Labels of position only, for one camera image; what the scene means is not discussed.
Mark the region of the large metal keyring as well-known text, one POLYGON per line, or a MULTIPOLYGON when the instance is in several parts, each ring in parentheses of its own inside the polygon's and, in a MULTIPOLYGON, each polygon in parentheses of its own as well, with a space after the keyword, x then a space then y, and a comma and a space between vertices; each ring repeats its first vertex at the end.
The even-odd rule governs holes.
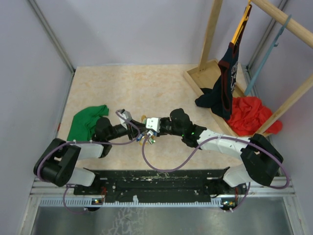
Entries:
POLYGON ((145 115, 142 115, 141 116, 141 123, 146 126, 146 123, 147 123, 147 117, 145 115))

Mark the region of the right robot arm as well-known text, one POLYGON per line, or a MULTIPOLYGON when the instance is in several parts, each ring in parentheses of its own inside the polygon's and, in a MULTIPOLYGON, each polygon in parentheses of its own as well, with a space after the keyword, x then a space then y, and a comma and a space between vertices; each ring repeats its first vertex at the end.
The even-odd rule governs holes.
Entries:
POLYGON ((263 135, 247 138, 220 134, 194 124, 182 108, 160 118, 158 133, 179 136, 194 149, 215 151, 240 160, 241 164, 229 167, 218 182, 219 190, 225 194, 251 181, 270 187, 283 162, 281 154, 263 135))

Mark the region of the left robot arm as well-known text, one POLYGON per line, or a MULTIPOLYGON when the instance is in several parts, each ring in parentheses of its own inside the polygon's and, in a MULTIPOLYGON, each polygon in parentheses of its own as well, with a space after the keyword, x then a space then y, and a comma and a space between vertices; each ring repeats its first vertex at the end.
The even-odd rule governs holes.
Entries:
POLYGON ((132 118, 122 117, 120 122, 113 126, 108 118, 101 117, 89 141, 53 139, 35 163, 33 173, 41 181, 58 187, 66 184, 83 185, 89 193, 98 193, 102 188, 101 181, 95 178, 91 170, 76 169, 76 162, 103 158, 114 145, 130 144, 146 130, 145 124, 132 118))

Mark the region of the bunch of tagged keys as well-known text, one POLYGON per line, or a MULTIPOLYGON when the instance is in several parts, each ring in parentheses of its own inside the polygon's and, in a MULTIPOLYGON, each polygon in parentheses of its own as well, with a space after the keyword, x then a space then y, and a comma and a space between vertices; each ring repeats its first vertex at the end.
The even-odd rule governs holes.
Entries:
POLYGON ((143 145, 144 140, 146 140, 147 143, 149 144, 154 144, 156 142, 155 138, 157 137, 156 132, 148 131, 148 132, 143 132, 139 135, 138 138, 136 138, 136 141, 140 144, 143 145))

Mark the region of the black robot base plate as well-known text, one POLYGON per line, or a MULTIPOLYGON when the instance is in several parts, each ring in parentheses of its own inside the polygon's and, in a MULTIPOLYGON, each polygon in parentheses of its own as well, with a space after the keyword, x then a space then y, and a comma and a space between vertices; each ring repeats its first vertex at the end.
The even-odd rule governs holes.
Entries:
POLYGON ((91 186, 77 185, 75 195, 96 195, 107 192, 107 185, 117 185, 117 191, 178 191, 196 189, 202 195, 217 195, 232 192, 222 180, 225 169, 216 170, 178 170, 175 172, 157 172, 153 170, 96 170, 96 177, 91 186))

